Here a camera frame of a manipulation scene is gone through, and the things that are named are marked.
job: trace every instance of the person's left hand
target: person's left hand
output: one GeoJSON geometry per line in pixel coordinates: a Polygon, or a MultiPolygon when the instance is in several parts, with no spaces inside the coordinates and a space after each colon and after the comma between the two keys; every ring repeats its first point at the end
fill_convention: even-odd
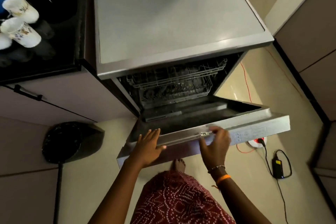
{"type": "Polygon", "coordinates": [[[140,165],[140,168],[149,166],[150,163],[160,156],[161,151],[166,149],[165,145],[158,148],[156,147],[159,135],[160,129],[154,131],[149,130],[144,137],[139,135],[138,142],[131,152],[128,161],[140,165]]]}

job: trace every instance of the foot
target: foot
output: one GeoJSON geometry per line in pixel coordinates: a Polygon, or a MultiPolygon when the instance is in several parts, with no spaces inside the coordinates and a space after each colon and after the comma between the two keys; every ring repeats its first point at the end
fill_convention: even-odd
{"type": "Polygon", "coordinates": [[[184,173],[186,169],[186,164],[182,158],[175,159],[170,167],[170,170],[178,171],[184,173]]]}

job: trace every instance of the silver bracelet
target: silver bracelet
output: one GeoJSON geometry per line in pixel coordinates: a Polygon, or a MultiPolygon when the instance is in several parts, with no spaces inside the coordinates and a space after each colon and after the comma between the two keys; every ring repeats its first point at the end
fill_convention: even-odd
{"type": "Polygon", "coordinates": [[[215,169],[217,169],[219,167],[224,167],[224,169],[225,169],[224,165],[218,165],[218,166],[215,166],[215,167],[211,168],[210,170],[208,170],[208,173],[211,173],[211,171],[213,171],[213,170],[215,170],[215,169]]]}

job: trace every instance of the red dress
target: red dress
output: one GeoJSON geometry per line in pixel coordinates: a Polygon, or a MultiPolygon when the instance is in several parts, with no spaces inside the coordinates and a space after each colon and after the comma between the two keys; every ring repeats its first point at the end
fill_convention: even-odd
{"type": "Polygon", "coordinates": [[[210,192],[177,171],[154,176],[143,188],[131,224],[233,224],[210,192]]]}

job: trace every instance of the black bin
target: black bin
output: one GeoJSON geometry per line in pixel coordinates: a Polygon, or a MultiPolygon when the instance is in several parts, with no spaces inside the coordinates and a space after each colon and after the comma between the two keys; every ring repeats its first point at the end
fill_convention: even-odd
{"type": "Polygon", "coordinates": [[[85,158],[100,149],[104,134],[104,130],[92,124],[76,121],[57,124],[46,134],[42,154],[55,164],[85,158]]]}

